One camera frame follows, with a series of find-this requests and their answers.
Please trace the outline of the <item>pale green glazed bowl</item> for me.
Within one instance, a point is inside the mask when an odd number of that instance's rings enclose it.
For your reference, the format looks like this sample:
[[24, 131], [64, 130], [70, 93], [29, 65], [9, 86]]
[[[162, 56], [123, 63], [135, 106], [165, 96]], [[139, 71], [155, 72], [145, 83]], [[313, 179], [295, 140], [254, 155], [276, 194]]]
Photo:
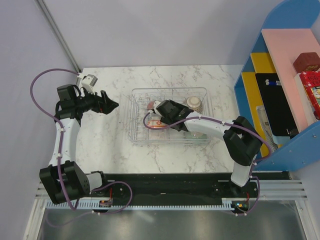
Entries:
[[207, 135], [201, 132], [184, 132], [184, 137], [188, 140], [205, 140]]

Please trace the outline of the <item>brown lattice pattern bowl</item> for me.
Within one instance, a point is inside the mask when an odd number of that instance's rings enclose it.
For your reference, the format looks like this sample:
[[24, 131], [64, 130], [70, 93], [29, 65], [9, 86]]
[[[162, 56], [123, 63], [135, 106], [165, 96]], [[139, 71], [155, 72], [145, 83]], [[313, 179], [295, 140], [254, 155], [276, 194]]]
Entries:
[[202, 105], [202, 102], [201, 100], [196, 97], [196, 96], [190, 96], [186, 99], [186, 104], [187, 106], [194, 110], [195, 112], [197, 113], [202, 113], [203, 112], [203, 105]]

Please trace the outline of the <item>orange white floral bowl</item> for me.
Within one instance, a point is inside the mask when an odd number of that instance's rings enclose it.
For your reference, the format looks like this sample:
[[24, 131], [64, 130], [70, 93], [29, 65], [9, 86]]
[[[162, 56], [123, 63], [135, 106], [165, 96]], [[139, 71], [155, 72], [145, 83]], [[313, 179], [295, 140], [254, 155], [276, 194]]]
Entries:
[[167, 124], [161, 121], [161, 117], [151, 116], [147, 121], [147, 126], [152, 129], [160, 129], [166, 127]]

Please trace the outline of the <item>red floral pattern bowl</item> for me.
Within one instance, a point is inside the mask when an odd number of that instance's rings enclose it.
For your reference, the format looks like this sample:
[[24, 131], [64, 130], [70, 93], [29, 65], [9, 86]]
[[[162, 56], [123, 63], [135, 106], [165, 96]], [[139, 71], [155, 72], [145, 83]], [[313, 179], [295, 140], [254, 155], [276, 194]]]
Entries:
[[148, 103], [146, 109], [147, 109], [148, 111], [153, 111], [153, 110], [155, 109], [155, 107], [156, 107], [156, 102], [155, 102], [155, 101], [151, 101], [151, 102]]

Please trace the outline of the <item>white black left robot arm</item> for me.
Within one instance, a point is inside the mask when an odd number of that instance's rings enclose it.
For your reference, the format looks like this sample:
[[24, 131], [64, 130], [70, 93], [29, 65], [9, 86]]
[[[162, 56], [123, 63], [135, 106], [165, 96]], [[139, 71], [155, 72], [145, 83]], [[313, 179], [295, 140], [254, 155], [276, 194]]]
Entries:
[[108, 115], [119, 104], [104, 90], [91, 94], [76, 85], [57, 88], [59, 101], [55, 106], [55, 146], [48, 167], [39, 172], [40, 180], [54, 204], [62, 204], [87, 196], [91, 191], [106, 196], [110, 185], [102, 171], [84, 173], [76, 163], [76, 143], [83, 114], [88, 111]]

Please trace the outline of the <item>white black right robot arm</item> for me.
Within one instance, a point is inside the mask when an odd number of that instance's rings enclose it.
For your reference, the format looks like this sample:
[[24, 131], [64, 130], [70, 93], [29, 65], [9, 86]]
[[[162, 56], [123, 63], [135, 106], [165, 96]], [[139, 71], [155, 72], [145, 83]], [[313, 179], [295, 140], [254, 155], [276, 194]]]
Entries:
[[229, 191], [235, 197], [240, 197], [247, 191], [246, 184], [262, 140], [245, 117], [222, 121], [204, 116], [170, 99], [155, 100], [147, 107], [161, 117], [162, 123], [178, 132], [201, 133], [224, 141], [229, 156], [234, 161]]

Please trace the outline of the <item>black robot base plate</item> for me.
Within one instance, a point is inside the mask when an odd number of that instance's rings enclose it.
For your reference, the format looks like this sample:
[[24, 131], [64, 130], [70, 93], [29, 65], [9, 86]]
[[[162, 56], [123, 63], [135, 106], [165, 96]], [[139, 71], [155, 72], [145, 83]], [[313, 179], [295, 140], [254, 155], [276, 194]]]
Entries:
[[230, 173], [103, 174], [103, 185], [116, 184], [92, 197], [111, 197], [117, 204], [220, 204], [223, 198], [255, 198], [257, 183], [240, 188]]

